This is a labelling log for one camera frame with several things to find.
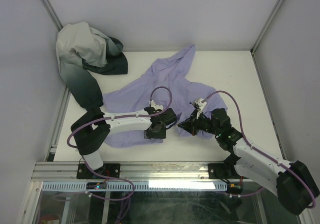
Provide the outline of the lavender purple jacket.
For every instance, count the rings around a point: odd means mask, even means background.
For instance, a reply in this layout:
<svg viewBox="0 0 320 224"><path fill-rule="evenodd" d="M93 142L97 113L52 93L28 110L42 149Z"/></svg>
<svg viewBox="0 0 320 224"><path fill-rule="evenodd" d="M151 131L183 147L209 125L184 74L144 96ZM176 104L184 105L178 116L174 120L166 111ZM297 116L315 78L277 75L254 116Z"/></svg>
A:
<svg viewBox="0 0 320 224"><path fill-rule="evenodd" d="M191 82L185 77L189 72L195 57L195 45L189 45L171 57L157 59L138 79L123 88L103 94L103 102L109 113L125 113L141 110L149 106L152 91L159 86L170 89L172 103L170 107L177 115L177 123L190 117L194 107L190 104L197 98L207 97L215 88L208 85ZM158 89L152 95L156 104L166 107L169 102L169 92ZM211 111L227 106L219 94L209 98L203 110L206 117L211 117ZM145 139L144 132L133 130L109 135L105 143L113 148L129 148L138 145L163 143L162 139Z"/></svg>

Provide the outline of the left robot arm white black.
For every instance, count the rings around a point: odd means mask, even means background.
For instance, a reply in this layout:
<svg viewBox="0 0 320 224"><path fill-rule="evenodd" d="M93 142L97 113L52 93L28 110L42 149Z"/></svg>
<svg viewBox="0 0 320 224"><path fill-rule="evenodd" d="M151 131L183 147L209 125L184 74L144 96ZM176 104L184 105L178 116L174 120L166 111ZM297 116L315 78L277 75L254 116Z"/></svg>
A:
<svg viewBox="0 0 320 224"><path fill-rule="evenodd" d="M182 115L172 108L164 110L145 107L130 113L103 113L99 107L90 109L71 126L68 146L76 148L94 178L103 176L104 162L99 149L107 141L114 148L160 143Z"/></svg>

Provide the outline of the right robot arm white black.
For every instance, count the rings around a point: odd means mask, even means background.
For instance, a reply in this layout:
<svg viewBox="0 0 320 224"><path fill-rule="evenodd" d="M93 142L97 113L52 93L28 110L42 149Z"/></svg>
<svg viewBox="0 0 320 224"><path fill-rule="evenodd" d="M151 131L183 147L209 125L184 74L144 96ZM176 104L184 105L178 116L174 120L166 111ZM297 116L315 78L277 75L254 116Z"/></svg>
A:
<svg viewBox="0 0 320 224"><path fill-rule="evenodd" d="M206 117L196 105L190 117L178 126L192 136L199 131L214 135L219 146L230 153L220 169L228 177L238 175L253 180L273 193L292 214L315 207L320 191L307 166L273 157L250 143L242 131L232 127L225 109L214 109L211 117Z"/></svg>

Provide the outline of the grey and dark green jacket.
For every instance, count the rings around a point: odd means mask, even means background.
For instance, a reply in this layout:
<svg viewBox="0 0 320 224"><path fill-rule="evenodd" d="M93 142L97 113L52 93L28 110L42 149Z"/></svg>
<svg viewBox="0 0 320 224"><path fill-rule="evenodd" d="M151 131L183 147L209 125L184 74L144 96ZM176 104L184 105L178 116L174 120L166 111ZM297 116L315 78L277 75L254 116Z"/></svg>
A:
<svg viewBox="0 0 320 224"><path fill-rule="evenodd" d="M128 73L122 42L86 22L64 26L55 46L60 77L76 102L86 110L103 105L101 89L91 73Z"/></svg>

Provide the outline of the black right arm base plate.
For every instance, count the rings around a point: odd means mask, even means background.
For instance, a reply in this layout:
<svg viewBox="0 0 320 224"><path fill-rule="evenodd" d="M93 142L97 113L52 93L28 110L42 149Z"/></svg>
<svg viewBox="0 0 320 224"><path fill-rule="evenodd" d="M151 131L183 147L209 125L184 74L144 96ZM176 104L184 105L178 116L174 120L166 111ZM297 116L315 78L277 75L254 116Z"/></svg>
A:
<svg viewBox="0 0 320 224"><path fill-rule="evenodd" d="M217 162L209 163L207 166L209 179L240 179L240 175L236 171L235 165Z"/></svg>

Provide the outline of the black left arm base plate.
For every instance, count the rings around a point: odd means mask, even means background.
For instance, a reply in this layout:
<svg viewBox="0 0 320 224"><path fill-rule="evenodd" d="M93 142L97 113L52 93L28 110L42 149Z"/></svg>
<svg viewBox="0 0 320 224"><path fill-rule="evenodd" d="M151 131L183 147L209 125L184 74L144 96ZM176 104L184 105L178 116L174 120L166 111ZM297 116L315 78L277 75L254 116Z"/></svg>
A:
<svg viewBox="0 0 320 224"><path fill-rule="evenodd" d="M119 177L121 165L119 163L105 163L104 167L95 170L96 173L103 176ZM100 176L92 173L84 163L78 165L77 179L98 179Z"/></svg>

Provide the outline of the aluminium mounting rail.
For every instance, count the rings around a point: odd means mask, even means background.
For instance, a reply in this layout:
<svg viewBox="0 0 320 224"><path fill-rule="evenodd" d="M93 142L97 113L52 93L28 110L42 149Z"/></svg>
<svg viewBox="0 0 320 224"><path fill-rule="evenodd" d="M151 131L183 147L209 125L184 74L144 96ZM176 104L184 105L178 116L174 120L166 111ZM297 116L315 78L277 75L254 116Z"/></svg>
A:
<svg viewBox="0 0 320 224"><path fill-rule="evenodd" d="M76 181L78 165L82 162L38 162L32 181ZM208 162L120 162L117 178L131 181L148 179L207 180Z"/></svg>

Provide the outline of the aluminium right corner post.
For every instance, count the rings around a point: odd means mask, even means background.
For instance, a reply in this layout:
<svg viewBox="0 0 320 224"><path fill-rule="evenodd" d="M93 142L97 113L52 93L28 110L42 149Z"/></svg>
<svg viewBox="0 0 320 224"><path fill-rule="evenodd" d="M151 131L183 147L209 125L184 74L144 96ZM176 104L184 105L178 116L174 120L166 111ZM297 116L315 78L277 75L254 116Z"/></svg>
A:
<svg viewBox="0 0 320 224"><path fill-rule="evenodd" d="M271 28L273 22L275 21L278 13L281 11L281 8L286 0L277 0L271 13L269 14L262 30L260 31L255 43L253 44L250 52L252 55L258 50L259 46L261 45L262 41L264 40L266 34L268 33L269 29Z"/></svg>

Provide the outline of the aluminium corner post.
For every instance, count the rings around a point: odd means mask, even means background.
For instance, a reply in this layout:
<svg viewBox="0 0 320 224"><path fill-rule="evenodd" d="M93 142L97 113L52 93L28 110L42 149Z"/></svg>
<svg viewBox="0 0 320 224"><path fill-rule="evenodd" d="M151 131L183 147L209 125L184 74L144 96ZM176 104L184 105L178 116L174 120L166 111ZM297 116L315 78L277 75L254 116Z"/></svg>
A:
<svg viewBox="0 0 320 224"><path fill-rule="evenodd" d="M275 21L278 13L281 11L281 8L286 0L277 0L271 13L269 14L262 30L260 31L255 43L253 44L250 52L252 55L258 50L259 46L261 45L262 41L264 40L266 34L268 33L269 29L271 28L273 22Z"/></svg>
<svg viewBox="0 0 320 224"><path fill-rule="evenodd" d="M40 1L42 3L43 7L45 8L48 16L50 17L52 23L54 24L55 28L59 32L63 28L63 25L62 25L61 21L59 20L52 4L50 3L50 0L40 0Z"/></svg>

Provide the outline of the aluminium left corner post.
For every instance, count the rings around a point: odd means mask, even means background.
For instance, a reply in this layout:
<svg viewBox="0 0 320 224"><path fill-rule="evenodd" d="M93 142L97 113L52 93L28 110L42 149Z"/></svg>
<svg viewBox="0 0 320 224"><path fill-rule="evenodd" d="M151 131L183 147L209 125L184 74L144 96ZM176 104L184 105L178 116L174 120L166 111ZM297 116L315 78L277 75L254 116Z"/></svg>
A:
<svg viewBox="0 0 320 224"><path fill-rule="evenodd" d="M48 16L50 17L52 23L54 24L55 28L59 32L63 28L63 25L62 25L61 21L59 20L52 4L50 3L50 0L40 0L40 1L42 3L43 7L45 8Z"/></svg>

